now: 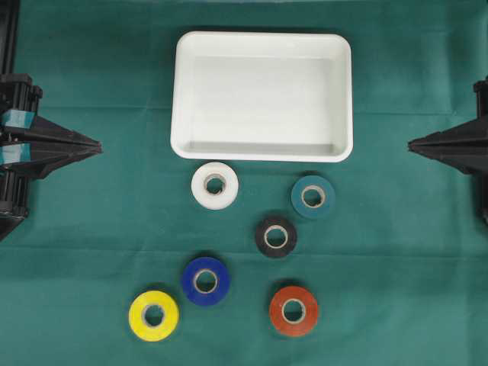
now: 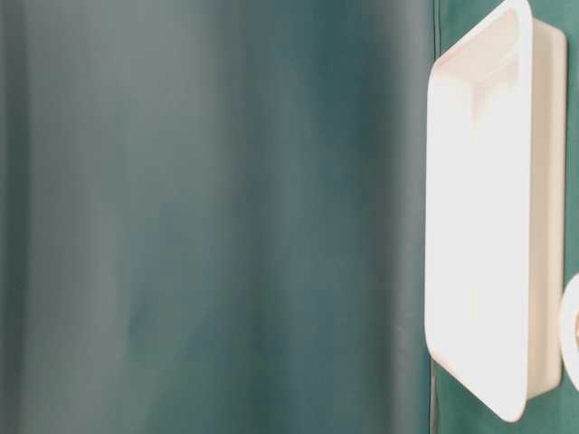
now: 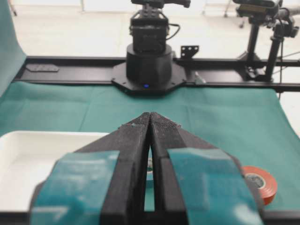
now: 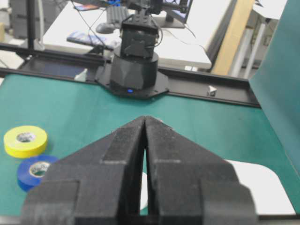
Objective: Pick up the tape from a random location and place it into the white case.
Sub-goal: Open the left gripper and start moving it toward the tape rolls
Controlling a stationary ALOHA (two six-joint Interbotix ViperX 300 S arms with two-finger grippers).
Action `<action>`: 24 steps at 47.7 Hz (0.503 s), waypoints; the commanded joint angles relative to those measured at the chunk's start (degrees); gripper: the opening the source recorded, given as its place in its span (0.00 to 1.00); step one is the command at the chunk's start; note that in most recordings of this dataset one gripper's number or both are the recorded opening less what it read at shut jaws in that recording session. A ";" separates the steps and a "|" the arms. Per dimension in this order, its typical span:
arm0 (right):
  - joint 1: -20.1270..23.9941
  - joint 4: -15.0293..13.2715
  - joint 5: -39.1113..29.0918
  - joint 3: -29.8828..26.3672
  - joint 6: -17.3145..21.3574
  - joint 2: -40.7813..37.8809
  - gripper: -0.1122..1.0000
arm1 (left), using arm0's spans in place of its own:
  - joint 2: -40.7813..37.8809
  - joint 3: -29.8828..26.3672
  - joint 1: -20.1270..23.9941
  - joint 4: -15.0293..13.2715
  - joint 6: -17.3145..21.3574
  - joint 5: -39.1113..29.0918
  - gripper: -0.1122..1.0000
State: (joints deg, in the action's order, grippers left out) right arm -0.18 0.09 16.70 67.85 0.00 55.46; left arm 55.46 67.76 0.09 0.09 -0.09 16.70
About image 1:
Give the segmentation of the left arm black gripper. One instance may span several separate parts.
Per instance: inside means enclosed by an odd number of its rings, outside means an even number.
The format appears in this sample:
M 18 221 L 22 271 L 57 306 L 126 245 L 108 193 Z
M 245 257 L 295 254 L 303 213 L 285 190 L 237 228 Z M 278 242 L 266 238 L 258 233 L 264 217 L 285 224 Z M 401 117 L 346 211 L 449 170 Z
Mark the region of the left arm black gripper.
M 100 142 L 37 115 L 42 97 L 28 74 L 1 75 L 2 229 L 28 217 L 30 178 L 103 153 Z

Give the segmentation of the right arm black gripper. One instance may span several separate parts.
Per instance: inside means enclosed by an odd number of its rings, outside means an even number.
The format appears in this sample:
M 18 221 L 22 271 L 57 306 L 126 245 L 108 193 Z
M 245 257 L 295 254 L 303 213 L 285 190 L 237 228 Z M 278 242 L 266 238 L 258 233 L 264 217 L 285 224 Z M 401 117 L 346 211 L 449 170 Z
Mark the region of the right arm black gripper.
M 412 153 L 437 160 L 464 174 L 479 173 L 480 215 L 487 224 L 487 78 L 474 84 L 474 92 L 477 119 L 411 140 L 408 147 Z

